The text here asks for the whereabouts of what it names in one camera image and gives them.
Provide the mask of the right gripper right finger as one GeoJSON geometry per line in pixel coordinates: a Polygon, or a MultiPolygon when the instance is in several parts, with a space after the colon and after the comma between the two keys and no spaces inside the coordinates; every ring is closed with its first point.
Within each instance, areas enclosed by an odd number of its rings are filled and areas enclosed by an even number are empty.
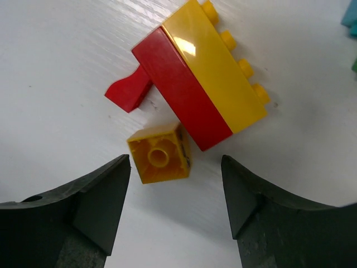
{"type": "Polygon", "coordinates": [[[243,267],[355,267],[356,205],[290,193],[231,156],[221,159],[230,228],[243,267]]]}

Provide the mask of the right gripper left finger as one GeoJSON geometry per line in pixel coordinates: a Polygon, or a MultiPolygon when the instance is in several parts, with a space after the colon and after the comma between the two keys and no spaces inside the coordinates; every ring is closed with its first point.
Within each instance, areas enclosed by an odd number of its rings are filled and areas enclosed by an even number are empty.
{"type": "Polygon", "coordinates": [[[2,267],[103,267],[112,254],[131,165],[121,155],[21,202],[1,204],[2,267]]]}

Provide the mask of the small yellow lego cube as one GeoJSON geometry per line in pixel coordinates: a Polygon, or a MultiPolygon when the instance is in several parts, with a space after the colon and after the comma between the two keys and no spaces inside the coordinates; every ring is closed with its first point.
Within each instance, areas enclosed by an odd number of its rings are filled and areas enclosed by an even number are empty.
{"type": "Polygon", "coordinates": [[[180,122],[138,130],[127,144],[143,184],[189,177],[190,144],[180,122]]]}

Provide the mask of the small red lego piece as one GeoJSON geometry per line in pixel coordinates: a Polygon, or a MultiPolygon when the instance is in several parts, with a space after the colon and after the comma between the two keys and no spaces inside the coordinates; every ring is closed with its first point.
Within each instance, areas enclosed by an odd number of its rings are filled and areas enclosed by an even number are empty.
{"type": "Polygon", "coordinates": [[[114,82],[105,92],[105,97],[127,113],[142,103],[153,83],[144,68],[139,67],[130,76],[114,82]]]}

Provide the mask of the long yellow lego brick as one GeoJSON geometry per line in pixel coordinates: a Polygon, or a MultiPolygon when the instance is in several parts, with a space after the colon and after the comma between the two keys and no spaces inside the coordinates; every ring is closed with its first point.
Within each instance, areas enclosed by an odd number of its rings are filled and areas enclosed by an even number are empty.
{"type": "Polygon", "coordinates": [[[251,85],[254,71],[245,59],[235,60],[229,31],[217,32],[218,13],[210,1],[187,1],[162,27],[232,133],[267,115],[269,95],[251,85]]]}

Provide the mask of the long red lego brick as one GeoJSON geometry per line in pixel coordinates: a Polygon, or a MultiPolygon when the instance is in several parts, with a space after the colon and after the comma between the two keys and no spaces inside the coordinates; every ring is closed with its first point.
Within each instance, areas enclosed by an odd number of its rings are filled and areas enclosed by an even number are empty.
{"type": "Polygon", "coordinates": [[[201,151],[233,134],[161,26],[132,53],[201,151]]]}

